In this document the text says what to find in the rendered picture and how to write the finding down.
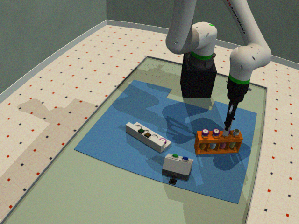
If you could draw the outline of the blue flat mat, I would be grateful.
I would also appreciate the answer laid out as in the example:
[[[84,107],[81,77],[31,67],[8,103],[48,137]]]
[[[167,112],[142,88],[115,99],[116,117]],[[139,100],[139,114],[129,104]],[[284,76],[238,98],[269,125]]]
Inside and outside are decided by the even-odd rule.
[[[214,102],[212,110],[166,98],[171,89],[133,80],[94,124],[74,150],[132,173],[169,184],[162,175],[168,153],[193,159],[188,180],[169,184],[181,189],[239,203],[253,141],[257,113],[236,109],[230,130],[239,129],[243,140],[238,153],[197,154],[197,131],[224,129],[228,105]],[[158,152],[128,132],[138,122],[171,141]]]

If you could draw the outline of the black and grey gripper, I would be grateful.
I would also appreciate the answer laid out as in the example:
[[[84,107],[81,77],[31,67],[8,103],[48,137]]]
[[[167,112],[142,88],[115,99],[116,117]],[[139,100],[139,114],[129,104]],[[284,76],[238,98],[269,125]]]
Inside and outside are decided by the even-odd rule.
[[[227,97],[230,100],[230,102],[228,104],[229,107],[228,107],[226,121],[224,122],[225,126],[224,126],[224,130],[223,130],[223,134],[222,134],[225,136],[228,136],[228,133],[229,133],[229,130],[231,129],[233,120],[235,120],[234,116],[235,116],[236,108],[237,108],[239,102],[243,101],[244,95],[238,96],[238,95],[232,94],[228,90]]]

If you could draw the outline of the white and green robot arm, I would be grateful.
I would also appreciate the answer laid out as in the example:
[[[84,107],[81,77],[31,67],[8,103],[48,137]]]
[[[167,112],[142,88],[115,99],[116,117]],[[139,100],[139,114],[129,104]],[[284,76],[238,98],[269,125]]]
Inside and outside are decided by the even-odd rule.
[[[197,0],[174,0],[173,12],[165,40],[168,50],[185,54],[188,63],[199,70],[212,67],[216,54],[214,47],[217,29],[208,22],[193,24]],[[222,0],[231,13],[242,35],[245,46],[235,48],[230,54],[230,71],[227,89],[235,95],[245,95],[252,71],[271,61],[271,50],[266,43],[246,0]]]

